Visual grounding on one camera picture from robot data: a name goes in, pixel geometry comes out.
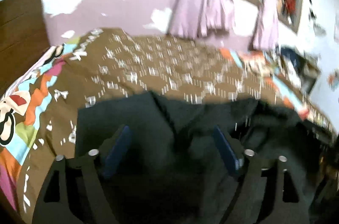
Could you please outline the black padded jacket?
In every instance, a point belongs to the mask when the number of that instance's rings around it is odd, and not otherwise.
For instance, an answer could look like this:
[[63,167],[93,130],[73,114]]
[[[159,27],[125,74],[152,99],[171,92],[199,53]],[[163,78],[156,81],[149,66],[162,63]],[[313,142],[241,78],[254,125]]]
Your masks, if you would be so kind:
[[125,125],[132,144],[105,182],[117,223],[221,223],[238,181],[215,146],[215,127],[261,158],[287,158],[308,223],[335,219],[336,151],[292,109],[253,98],[189,104],[151,91],[106,100],[78,112],[75,157],[98,149]]

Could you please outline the brown wooden headboard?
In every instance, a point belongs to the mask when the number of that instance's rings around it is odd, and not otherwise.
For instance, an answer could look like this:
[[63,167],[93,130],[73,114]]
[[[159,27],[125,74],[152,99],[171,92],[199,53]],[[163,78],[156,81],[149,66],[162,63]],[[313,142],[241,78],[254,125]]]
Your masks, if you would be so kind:
[[49,49],[41,0],[1,1],[1,94]]

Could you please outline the colourful cartoon bed quilt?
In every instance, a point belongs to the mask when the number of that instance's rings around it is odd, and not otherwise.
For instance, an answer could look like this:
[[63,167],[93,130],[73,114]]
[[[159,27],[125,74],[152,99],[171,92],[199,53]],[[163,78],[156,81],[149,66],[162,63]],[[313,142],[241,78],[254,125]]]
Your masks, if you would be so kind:
[[152,90],[192,104],[253,97],[295,109],[334,132],[332,122],[274,52],[217,49],[170,36],[95,29],[51,47],[1,98],[1,189],[30,223],[57,153],[73,157],[78,109]]

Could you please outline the wooden shelf desk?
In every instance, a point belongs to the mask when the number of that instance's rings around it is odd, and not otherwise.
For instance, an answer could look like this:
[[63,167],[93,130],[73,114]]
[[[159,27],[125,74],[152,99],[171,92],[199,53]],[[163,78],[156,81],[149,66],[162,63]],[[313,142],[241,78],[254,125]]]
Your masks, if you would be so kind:
[[318,77],[321,75],[321,70],[318,67],[321,56],[304,52],[302,58],[303,64],[300,74],[301,90],[305,94],[310,94]]

